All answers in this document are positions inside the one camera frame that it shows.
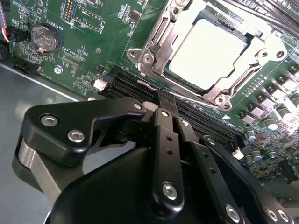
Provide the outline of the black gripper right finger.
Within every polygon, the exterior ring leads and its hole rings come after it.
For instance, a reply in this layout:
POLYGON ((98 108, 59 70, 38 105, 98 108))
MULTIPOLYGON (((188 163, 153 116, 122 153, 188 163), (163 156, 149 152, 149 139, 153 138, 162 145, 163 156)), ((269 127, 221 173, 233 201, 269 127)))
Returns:
POLYGON ((205 214, 210 224, 292 224, 271 195, 216 139, 198 138, 190 123, 178 116, 176 94, 168 93, 179 136, 191 154, 208 197, 205 214))

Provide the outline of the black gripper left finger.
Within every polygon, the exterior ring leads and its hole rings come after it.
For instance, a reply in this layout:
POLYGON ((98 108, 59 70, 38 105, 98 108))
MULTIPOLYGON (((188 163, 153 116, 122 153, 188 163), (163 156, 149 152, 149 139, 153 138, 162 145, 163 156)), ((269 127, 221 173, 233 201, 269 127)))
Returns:
POLYGON ((173 131, 178 111, 168 94, 158 93, 156 104, 126 97, 31 107, 21 126, 14 171, 55 202, 73 181, 86 181, 83 161, 95 144, 136 141, 153 154, 145 190, 149 203, 162 212, 180 212, 184 193, 173 131))

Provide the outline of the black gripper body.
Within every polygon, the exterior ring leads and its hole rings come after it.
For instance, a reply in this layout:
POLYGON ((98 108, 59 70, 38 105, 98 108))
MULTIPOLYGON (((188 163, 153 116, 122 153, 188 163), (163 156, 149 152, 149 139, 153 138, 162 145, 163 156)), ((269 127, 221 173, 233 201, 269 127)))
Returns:
POLYGON ((150 151, 129 151, 69 184, 56 200, 52 224, 221 224, 198 169, 181 163, 185 204, 164 218, 148 206, 150 151))

